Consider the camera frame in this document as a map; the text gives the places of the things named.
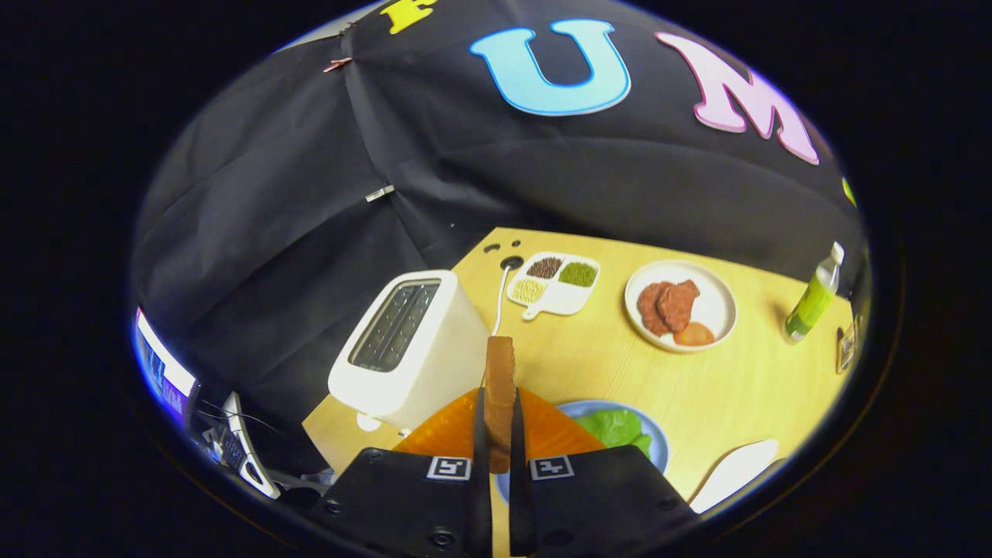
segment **black fabric backdrop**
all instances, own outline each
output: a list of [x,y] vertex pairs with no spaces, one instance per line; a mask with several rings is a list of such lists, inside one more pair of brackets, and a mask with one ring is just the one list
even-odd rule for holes
[[[468,51],[529,27],[548,80],[578,82],[588,67],[549,24],[582,17],[613,25],[632,80],[604,111],[517,110]],[[398,35],[390,25],[373,12],[231,83],[166,155],[138,220],[136,302],[166,345],[302,444],[300,422],[379,290],[404,272],[450,268],[494,226],[657,244],[804,281],[839,240],[841,293],[856,284],[861,224],[814,126],[818,166],[751,127],[702,125],[692,71],[654,34],[689,37],[745,71],[709,42],[589,0],[466,0]],[[344,57],[354,62],[322,71]],[[365,202],[386,185],[396,192]],[[286,454],[268,461],[319,465]]]

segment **red beans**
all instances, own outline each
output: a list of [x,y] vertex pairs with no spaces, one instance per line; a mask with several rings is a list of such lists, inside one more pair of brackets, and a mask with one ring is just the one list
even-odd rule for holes
[[527,270],[527,274],[542,279],[551,279],[558,273],[559,267],[561,267],[561,260],[558,258],[544,258],[534,262],[534,265]]

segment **monitor screen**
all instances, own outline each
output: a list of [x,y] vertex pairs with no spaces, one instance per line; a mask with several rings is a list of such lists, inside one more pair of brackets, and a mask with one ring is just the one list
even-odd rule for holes
[[135,313],[134,338],[149,388],[176,423],[186,428],[199,382],[169,354],[140,308]]

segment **white toaster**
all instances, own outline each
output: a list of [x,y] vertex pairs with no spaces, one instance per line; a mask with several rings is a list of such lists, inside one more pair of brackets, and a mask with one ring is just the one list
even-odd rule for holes
[[362,317],[327,388],[372,419],[413,429],[479,386],[488,338],[454,273],[406,273],[390,281]]

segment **white cable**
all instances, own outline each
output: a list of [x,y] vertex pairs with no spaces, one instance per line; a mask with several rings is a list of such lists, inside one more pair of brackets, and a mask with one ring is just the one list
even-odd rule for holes
[[499,298],[496,299],[496,327],[493,328],[493,337],[499,331],[499,323],[503,320],[503,289],[506,287],[506,276],[510,274],[510,266],[503,268],[503,280],[499,283]]

